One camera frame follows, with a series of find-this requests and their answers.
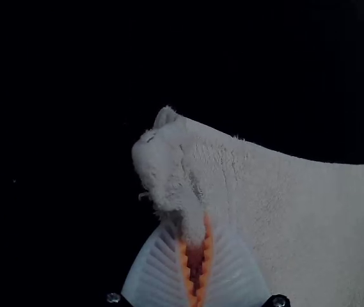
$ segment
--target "screw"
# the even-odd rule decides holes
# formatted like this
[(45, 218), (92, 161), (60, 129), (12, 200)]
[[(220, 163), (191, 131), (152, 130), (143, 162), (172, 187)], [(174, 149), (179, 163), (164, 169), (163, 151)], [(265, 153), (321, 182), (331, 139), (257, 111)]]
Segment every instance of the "screw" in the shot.
[(119, 303), (120, 295), (116, 293), (108, 293), (106, 296), (106, 300), (108, 303)]
[(282, 297), (276, 297), (273, 299), (274, 307), (284, 307), (285, 306), (285, 299)]

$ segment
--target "terry cloth fabric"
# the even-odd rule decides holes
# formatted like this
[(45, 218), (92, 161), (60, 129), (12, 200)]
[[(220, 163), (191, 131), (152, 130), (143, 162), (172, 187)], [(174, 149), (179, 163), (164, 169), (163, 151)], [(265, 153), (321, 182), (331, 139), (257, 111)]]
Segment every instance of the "terry cloth fabric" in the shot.
[(233, 138), (169, 107), (132, 158), (160, 216), (188, 244), (203, 212), (253, 248), (272, 293), (294, 307), (364, 306), (364, 165), (291, 157)]

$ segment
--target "white towel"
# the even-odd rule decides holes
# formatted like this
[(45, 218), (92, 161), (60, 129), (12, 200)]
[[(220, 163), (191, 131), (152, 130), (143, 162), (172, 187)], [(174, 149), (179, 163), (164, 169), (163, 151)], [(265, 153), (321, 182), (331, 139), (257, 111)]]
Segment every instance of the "white towel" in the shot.
[(253, 247), (267, 284), (294, 307), (364, 306), (364, 165), (291, 157), (166, 107), (132, 149), (160, 214), (190, 244), (203, 209)]

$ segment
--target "black background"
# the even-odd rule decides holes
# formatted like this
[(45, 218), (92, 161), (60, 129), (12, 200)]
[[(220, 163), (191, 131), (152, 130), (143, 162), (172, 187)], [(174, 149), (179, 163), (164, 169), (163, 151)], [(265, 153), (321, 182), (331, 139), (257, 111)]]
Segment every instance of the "black background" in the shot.
[(157, 224), (131, 147), (163, 106), (364, 163), (364, 1), (49, 9), (0, 7), (0, 306), (120, 292)]

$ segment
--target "orange gripper pad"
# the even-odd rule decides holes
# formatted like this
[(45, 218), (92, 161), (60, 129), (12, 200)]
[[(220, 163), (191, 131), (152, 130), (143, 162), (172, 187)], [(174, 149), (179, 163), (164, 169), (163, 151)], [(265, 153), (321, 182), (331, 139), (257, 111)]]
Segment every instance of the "orange gripper pad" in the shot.
[(199, 277), (200, 287), (196, 290), (196, 296), (193, 295), (193, 282), (190, 280), (190, 268), (187, 266), (186, 243), (179, 241), (180, 259), (182, 272), (187, 288), (190, 307), (203, 307), (206, 296), (206, 288), (209, 282), (209, 276), (212, 269), (213, 260), (213, 232), (210, 224), (210, 218), (205, 214), (204, 218), (206, 236), (204, 241), (204, 261), (202, 263), (202, 275)]

